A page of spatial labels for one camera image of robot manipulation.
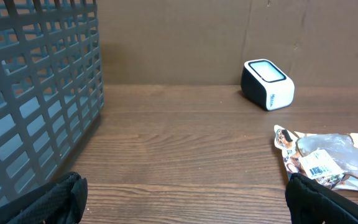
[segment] wooden table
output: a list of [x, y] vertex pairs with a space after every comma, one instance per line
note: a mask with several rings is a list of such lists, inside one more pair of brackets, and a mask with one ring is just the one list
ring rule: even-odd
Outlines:
[[[72, 170], [81, 223], [290, 223], [273, 126], [358, 133], [358, 88], [299, 87], [265, 112], [239, 86], [105, 85], [101, 125]], [[340, 194], [358, 203], [358, 192]]]

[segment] laundry basket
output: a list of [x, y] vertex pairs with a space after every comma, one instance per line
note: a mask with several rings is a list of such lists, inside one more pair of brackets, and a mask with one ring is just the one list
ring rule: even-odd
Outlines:
[[51, 178], [103, 97], [95, 1], [0, 1], [0, 206]]

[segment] cardboard backdrop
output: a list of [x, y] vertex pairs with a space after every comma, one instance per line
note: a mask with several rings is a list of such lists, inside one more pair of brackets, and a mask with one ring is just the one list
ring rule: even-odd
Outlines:
[[97, 0], [105, 83], [238, 85], [266, 58], [295, 85], [358, 85], [358, 0]]

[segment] crumpled wrapper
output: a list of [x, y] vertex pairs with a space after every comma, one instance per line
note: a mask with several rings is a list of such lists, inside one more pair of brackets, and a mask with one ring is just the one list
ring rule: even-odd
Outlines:
[[293, 133], [281, 126], [274, 126], [275, 147], [282, 150], [282, 157], [288, 178], [293, 173], [310, 175], [306, 172], [306, 164], [302, 165], [302, 157], [314, 156], [316, 152], [326, 151], [342, 170], [340, 174], [319, 175], [314, 180], [332, 189], [347, 189], [358, 191], [358, 133], [350, 134], [305, 134]]

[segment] cube-shaped device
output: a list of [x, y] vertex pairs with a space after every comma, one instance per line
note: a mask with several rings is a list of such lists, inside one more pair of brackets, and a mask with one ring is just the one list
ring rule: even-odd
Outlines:
[[295, 93], [292, 80], [266, 59], [244, 64], [241, 89], [246, 98], [267, 111], [289, 106]]

